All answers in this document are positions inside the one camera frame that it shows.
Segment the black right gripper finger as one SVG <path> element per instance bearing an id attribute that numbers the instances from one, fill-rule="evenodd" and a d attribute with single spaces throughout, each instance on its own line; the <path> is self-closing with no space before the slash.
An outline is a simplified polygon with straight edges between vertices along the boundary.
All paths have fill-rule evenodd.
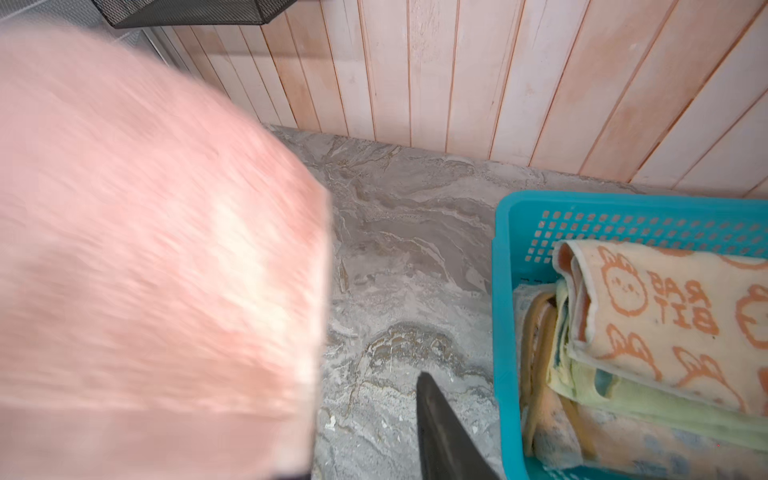
<path id="1" fill-rule="evenodd" d="M 416 394 L 422 478 L 499 480 L 428 372 L 419 374 Z"/>

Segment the orange paw print towel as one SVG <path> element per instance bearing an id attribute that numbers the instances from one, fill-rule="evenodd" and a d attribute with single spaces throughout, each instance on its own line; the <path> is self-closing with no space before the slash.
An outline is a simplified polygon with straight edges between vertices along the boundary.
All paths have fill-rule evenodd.
<path id="1" fill-rule="evenodd" d="M 557 319 L 555 284 L 514 293 L 523 451 L 549 469 L 591 467 L 655 479 L 764 479 L 765 452 L 576 403 L 546 370 Z"/>

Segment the green yellow striped towel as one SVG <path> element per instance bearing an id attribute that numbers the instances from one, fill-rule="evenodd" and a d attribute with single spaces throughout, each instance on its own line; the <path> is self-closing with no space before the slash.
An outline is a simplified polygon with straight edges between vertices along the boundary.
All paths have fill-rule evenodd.
<path id="1" fill-rule="evenodd" d="M 571 359 L 566 352 L 568 288 L 555 283 L 557 319 L 547 386 L 576 403 L 649 423 L 767 450 L 767 420 L 689 400 Z"/>

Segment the teal plastic basket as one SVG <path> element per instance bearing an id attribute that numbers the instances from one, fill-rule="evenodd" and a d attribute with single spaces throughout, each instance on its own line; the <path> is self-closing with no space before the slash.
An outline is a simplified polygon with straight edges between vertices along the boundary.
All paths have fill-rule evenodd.
<path id="1" fill-rule="evenodd" d="M 767 203 L 757 199 L 522 191 L 496 209 L 492 240 L 494 392 L 501 455 L 509 479 L 613 479 L 577 467 L 548 469 L 523 453 L 514 290 L 556 278 L 552 245 L 565 238 L 628 240 L 683 250 L 764 259 Z"/>

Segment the pink orange patterned towel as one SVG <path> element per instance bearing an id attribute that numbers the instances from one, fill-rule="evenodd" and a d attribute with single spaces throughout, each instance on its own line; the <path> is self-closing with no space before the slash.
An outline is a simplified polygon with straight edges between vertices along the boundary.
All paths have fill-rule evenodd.
<path id="1" fill-rule="evenodd" d="M 566 240 L 575 361 L 741 414 L 767 414 L 767 262 L 631 242 Z"/>

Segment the plain pink towel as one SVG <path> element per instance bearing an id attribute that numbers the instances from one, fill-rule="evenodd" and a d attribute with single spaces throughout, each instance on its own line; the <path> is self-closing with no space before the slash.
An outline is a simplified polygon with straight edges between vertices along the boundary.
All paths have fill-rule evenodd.
<path id="1" fill-rule="evenodd" d="M 57 23 L 1 30 L 1 475 L 303 479 L 328 191 L 217 90 Z"/>

